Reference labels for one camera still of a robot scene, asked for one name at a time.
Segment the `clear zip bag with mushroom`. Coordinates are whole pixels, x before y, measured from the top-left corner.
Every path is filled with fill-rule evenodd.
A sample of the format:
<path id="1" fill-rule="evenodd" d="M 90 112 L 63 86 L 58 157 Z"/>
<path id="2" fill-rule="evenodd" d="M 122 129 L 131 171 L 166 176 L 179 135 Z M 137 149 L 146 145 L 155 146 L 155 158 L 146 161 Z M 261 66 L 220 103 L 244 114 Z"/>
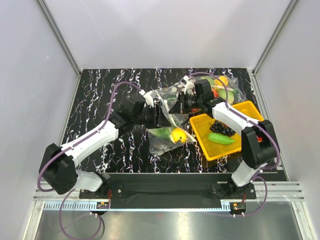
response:
<path id="1" fill-rule="evenodd" d="M 172 126 L 181 126 L 189 117 L 189 114 L 169 114 L 170 109 L 176 104 L 178 101 L 178 93 L 173 93 L 171 91 L 172 85 L 169 87 L 163 87 L 158 89 L 153 89 L 151 96 L 153 98 L 159 99 L 161 102 L 161 111 L 164 117 L 170 122 Z"/>

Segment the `green fake bok choy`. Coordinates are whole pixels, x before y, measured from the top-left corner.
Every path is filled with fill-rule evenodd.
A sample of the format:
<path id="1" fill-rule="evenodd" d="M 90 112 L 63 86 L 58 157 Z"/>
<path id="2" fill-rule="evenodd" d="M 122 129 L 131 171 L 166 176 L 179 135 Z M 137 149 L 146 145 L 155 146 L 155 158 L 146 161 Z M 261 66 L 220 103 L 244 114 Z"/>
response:
<path id="1" fill-rule="evenodd" d="M 160 127 L 148 129 L 148 132 L 157 138 L 167 139 L 171 138 L 172 128 L 171 127 Z"/>

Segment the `clear zip bag with lemon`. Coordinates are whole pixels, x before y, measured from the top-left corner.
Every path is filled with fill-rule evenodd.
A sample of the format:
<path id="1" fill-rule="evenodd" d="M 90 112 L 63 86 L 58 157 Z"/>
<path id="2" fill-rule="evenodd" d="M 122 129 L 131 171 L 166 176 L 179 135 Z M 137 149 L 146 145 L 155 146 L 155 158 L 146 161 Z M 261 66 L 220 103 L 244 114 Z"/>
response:
<path id="1" fill-rule="evenodd" d="M 153 106 L 157 107 L 156 113 L 159 114 L 156 125 L 147 127 L 149 152 L 154 157 L 179 148 L 185 143 L 196 141 L 190 133 L 183 129 L 183 124 L 189 119 L 189 115 L 169 113 L 178 101 L 179 92 L 184 92 L 184 90 L 185 87 L 179 84 L 148 92 L 153 98 Z"/>

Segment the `yellow fake lemon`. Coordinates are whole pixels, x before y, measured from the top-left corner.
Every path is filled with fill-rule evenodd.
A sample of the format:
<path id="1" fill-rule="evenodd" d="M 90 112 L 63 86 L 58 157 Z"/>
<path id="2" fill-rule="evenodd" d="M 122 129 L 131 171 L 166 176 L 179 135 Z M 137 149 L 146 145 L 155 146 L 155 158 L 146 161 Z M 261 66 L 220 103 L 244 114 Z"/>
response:
<path id="1" fill-rule="evenodd" d="M 171 131 L 170 140 L 175 144 L 184 144 L 188 140 L 188 136 L 183 129 L 176 127 Z"/>

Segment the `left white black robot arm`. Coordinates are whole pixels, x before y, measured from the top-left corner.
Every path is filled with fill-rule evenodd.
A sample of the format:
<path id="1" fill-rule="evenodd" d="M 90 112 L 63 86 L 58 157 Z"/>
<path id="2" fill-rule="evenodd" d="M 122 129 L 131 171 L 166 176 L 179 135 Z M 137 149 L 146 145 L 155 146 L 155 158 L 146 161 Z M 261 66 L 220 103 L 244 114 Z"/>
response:
<path id="1" fill-rule="evenodd" d="M 103 198 L 108 193 L 108 177 L 98 172 L 77 170 L 77 166 L 103 145 L 130 132 L 134 126 L 160 127 L 162 117 L 160 100 L 131 96 L 97 127 L 76 140 L 62 146 L 50 144 L 45 149 L 39 178 L 44 179 L 50 189 L 59 195 L 71 190 L 85 190 L 97 198 Z"/>

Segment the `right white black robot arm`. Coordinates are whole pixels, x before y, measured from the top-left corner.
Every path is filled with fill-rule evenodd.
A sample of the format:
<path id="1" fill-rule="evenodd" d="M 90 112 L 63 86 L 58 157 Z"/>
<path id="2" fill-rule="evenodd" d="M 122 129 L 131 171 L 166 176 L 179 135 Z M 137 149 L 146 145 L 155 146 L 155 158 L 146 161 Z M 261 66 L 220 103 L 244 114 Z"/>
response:
<path id="1" fill-rule="evenodd" d="M 267 169 L 269 162 L 280 159 L 273 124 L 269 120 L 259 121 L 249 117 L 229 105 L 227 100 L 215 98 L 207 79 L 195 81 L 193 87 L 195 94 L 179 92 L 177 102 L 169 113 L 189 114 L 193 109 L 201 109 L 240 135 L 242 162 L 224 186 L 230 197 L 239 198 L 259 172 Z"/>

